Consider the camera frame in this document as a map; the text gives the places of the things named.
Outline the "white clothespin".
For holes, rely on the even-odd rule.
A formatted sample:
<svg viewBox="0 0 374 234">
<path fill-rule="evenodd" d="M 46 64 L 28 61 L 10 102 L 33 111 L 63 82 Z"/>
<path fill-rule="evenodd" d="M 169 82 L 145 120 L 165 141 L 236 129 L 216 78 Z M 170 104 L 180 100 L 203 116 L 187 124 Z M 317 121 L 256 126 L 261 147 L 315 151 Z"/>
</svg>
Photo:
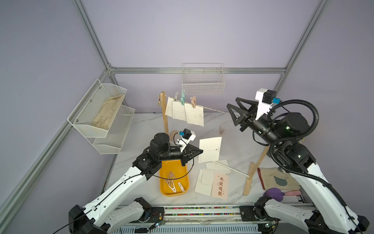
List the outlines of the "white clothespin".
<svg viewBox="0 0 374 234">
<path fill-rule="evenodd" d="M 181 184 L 181 182 L 178 182 L 178 186 L 179 186 L 182 193 L 184 193 L 186 191 L 185 188 L 183 187 L 183 185 Z"/>
<path fill-rule="evenodd" d="M 175 188 L 173 180 L 165 180 L 165 182 L 168 185 L 168 187 L 172 190 L 172 192 L 176 193 L 176 188 Z"/>
</svg>

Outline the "pink chinese text postcard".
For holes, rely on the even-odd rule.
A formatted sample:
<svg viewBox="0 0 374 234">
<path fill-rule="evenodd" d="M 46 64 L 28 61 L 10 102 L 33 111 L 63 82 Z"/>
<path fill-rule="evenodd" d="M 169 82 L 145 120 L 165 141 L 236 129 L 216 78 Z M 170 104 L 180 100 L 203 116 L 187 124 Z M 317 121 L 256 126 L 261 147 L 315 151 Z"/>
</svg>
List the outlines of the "pink chinese text postcard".
<svg viewBox="0 0 374 234">
<path fill-rule="evenodd" d="M 214 173 L 211 196 L 217 199 L 228 200 L 229 176 L 221 173 Z"/>
</svg>

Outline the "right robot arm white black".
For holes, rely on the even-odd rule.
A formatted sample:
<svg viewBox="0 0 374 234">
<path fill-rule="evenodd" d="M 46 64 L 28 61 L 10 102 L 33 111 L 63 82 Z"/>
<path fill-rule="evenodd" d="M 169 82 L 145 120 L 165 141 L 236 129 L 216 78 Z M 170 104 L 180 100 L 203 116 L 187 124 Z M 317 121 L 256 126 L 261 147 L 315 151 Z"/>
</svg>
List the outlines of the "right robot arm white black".
<svg viewBox="0 0 374 234">
<path fill-rule="evenodd" d="M 259 118 L 259 102 L 243 98 L 236 105 L 228 104 L 233 123 L 241 131 L 251 129 L 268 145 L 268 156 L 289 173 L 305 190 L 315 210 L 302 211 L 283 205 L 269 195 L 255 203 L 253 216 L 257 220 L 268 218 L 284 220 L 310 234 L 362 234 L 368 230 L 369 220 L 353 212 L 341 195 L 320 170 L 315 157 L 301 140 L 317 127 L 317 108 L 305 100 L 291 99 L 280 102 Z"/>
</svg>

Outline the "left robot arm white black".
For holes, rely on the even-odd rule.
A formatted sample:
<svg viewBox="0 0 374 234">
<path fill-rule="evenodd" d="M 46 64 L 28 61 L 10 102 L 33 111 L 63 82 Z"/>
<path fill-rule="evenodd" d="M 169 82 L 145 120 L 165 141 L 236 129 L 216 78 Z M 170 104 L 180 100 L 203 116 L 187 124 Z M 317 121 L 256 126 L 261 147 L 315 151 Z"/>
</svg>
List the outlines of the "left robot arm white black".
<svg viewBox="0 0 374 234">
<path fill-rule="evenodd" d="M 168 134 L 157 133 L 149 147 L 144 149 L 115 184 L 85 206 L 74 206 L 68 213 L 69 222 L 66 226 L 69 232 L 110 234 L 128 223 L 148 221 L 152 207 L 144 198 L 136 198 L 121 209 L 118 206 L 135 188 L 155 176 L 162 162 L 178 160 L 184 166 L 203 153 L 203 150 L 190 143 L 196 138 L 193 131 L 184 129 L 179 135 L 178 143 L 171 145 Z"/>
</svg>

